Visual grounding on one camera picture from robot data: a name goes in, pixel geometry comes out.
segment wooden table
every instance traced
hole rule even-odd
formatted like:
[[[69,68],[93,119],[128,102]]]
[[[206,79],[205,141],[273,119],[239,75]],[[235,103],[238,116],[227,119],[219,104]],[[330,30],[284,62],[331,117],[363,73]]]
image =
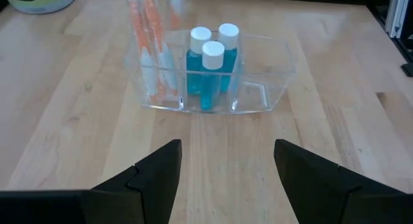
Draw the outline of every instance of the wooden table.
[[[297,223],[272,156],[283,138],[413,192],[413,79],[367,8],[190,4],[191,25],[233,22],[290,43],[297,76],[273,112],[141,108],[123,69],[126,0],[76,0],[48,15],[8,7],[0,14],[0,188],[91,188],[179,138],[171,223]]]

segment toothbrush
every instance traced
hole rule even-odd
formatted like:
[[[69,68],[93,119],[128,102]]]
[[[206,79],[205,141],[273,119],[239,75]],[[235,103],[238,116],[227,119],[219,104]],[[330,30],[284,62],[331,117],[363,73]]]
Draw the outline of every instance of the toothbrush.
[[[181,16],[183,14],[183,0],[170,0],[170,24],[172,30],[181,28]]]
[[[164,42],[164,30],[162,27],[159,11],[153,0],[144,0],[146,17],[149,22],[151,38],[154,38],[155,50],[157,52],[157,62],[160,68],[175,70],[174,59],[168,45]],[[173,96],[177,96],[177,81],[174,72],[159,71],[159,78],[162,84],[167,84]]]
[[[132,28],[137,43],[139,60],[145,82],[146,90],[150,100],[157,102],[157,93],[164,93],[165,89],[162,85],[157,84],[156,70],[154,70],[154,61],[149,51],[149,42],[144,31],[144,22],[142,13],[139,12],[139,5],[137,0],[129,1],[129,12],[132,23]]]

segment white bottle cap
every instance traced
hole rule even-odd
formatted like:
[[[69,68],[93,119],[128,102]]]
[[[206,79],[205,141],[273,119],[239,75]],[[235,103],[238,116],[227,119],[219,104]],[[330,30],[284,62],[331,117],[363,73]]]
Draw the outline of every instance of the white bottle cap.
[[[217,41],[206,42],[202,46],[202,65],[209,70],[220,69],[224,63],[225,47]]]
[[[202,54],[202,46],[207,41],[211,41],[211,30],[206,27],[195,27],[191,30],[190,48],[191,51]]]
[[[219,27],[218,41],[225,46],[225,50],[237,47],[239,28],[231,23],[224,23]]]

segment clear acrylic caddy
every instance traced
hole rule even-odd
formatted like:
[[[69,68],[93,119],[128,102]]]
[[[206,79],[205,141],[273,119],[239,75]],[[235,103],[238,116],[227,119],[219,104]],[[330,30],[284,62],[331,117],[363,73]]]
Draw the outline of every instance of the clear acrylic caddy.
[[[195,72],[186,70],[186,52],[189,49],[190,31],[166,33],[166,43],[174,57],[176,69],[141,65],[136,44],[131,41],[125,57],[125,67],[135,93],[144,107],[180,112],[211,114],[247,114],[271,111],[295,76],[288,43],[271,37],[240,34],[238,54],[232,73]],[[230,76],[228,91],[220,92],[211,110],[202,110],[199,95],[187,92],[188,75],[201,77]],[[148,93],[148,84],[154,84],[157,75],[163,75],[176,83],[177,93],[166,94],[154,101]]]

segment blue liquid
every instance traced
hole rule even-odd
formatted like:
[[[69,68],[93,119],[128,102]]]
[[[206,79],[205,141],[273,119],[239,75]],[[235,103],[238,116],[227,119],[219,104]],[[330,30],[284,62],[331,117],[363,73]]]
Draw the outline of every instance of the blue liquid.
[[[202,89],[201,89],[201,109],[212,110],[217,105],[217,98],[219,95],[219,88],[221,86],[220,74],[214,75],[214,72],[222,72],[222,68],[217,70],[208,70],[202,67],[203,72],[210,72],[211,74],[202,75]]]
[[[186,70],[200,72],[202,68],[202,54],[197,54],[191,50],[186,53]],[[202,75],[187,73],[186,74],[186,89],[188,94],[195,95],[201,93]]]
[[[237,58],[237,48],[232,50],[225,50],[224,52],[224,65],[222,66],[222,72],[232,73],[234,70],[235,60]],[[221,80],[221,92],[227,92],[230,85],[231,76],[222,76]]]

